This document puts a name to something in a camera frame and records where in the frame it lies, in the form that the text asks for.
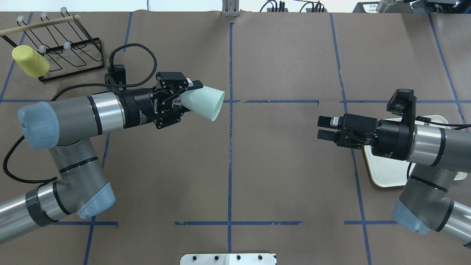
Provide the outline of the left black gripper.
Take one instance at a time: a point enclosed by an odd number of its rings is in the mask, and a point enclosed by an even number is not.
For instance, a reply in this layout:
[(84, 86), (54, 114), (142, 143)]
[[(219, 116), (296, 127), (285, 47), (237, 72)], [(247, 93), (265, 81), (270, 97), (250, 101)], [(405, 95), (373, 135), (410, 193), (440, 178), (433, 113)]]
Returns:
[(120, 102), (124, 110), (124, 128), (155, 123), (162, 129), (181, 121), (190, 109), (175, 105), (174, 100), (183, 93), (200, 89), (199, 80), (190, 80), (182, 72), (158, 72), (157, 84), (152, 88), (125, 89), (120, 92)]

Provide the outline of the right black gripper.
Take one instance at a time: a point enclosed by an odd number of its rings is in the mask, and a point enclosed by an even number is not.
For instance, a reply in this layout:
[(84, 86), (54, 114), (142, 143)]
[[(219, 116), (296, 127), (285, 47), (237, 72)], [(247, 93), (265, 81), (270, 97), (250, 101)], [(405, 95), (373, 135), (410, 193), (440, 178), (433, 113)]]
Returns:
[(407, 159), (414, 136), (414, 124), (408, 118), (398, 122), (345, 113), (319, 116), (318, 127), (337, 130), (318, 130), (318, 139), (350, 149), (371, 146), (373, 155), (395, 160)]

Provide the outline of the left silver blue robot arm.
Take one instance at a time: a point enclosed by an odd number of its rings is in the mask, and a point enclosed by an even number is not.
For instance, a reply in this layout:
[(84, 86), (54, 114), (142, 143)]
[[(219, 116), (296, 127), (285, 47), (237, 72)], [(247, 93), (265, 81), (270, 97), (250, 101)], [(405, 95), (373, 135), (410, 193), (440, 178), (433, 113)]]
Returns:
[(158, 129), (178, 123), (191, 109), (174, 100), (205, 88), (181, 72), (156, 78), (152, 88), (131, 89), (124, 70), (109, 70), (105, 92), (19, 109), (22, 138), (32, 149), (49, 149), (60, 176), (1, 204), (1, 243), (66, 215), (87, 219), (113, 206), (116, 197), (90, 138), (151, 122)]

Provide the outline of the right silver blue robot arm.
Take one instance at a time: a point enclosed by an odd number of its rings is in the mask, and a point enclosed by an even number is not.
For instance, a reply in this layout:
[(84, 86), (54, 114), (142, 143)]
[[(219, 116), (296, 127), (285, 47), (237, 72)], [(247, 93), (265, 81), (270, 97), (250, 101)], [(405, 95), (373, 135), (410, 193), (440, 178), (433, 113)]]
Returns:
[(320, 116), (317, 124), (318, 139), (348, 149), (370, 146), (375, 156), (414, 164), (393, 220), (421, 235), (447, 234), (470, 248), (470, 207), (449, 198), (457, 173), (470, 172), (468, 132), (413, 124), (410, 115), (396, 121), (346, 113)]

